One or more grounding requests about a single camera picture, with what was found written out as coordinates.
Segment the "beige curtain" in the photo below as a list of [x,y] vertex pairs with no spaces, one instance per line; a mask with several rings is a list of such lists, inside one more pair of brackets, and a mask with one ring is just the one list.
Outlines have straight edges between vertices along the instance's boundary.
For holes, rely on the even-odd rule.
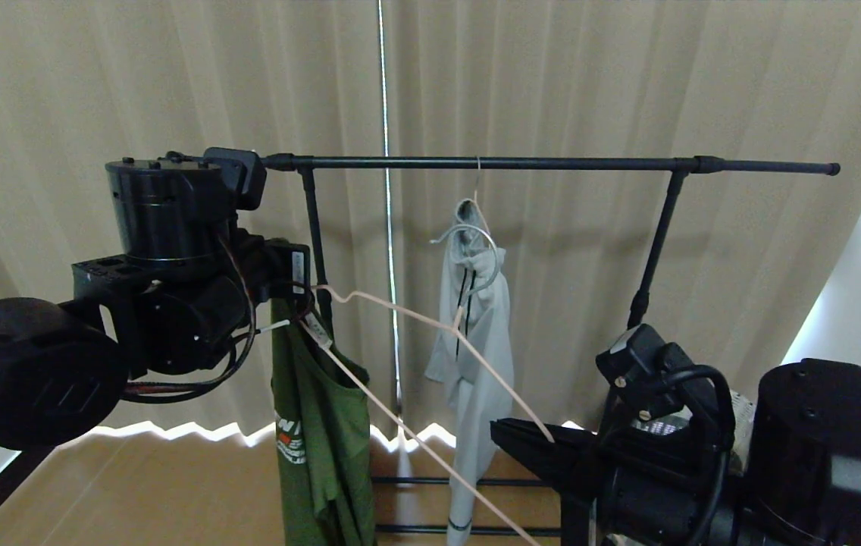
[[[861,3],[386,2],[396,155],[840,162],[838,177],[691,176],[646,322],[756,396],[861,210]],[[437,313],[441,246],[473,171],[395,171],[402,303]],[[668,174],[486,172],[511,287],[516,387],[596,424],[594,356],[625,329]],[[404,417],[451,425],[404,322]]]
[[[121,251],[109,160],[206,146],[380,155],[377,28],[371,2],[0,2],[0,297],[67,300],[71,263]],[[327,171],[317,183],[329,276],[386,296],[382,174]],[[272,173],[243,225],[308,244],[299,177]],[[388,314],[337,306],[335,322],[340,348],[389,400]],[[256,346],[201,400],[122,402],[106,425],[263,428],[270,336]]]

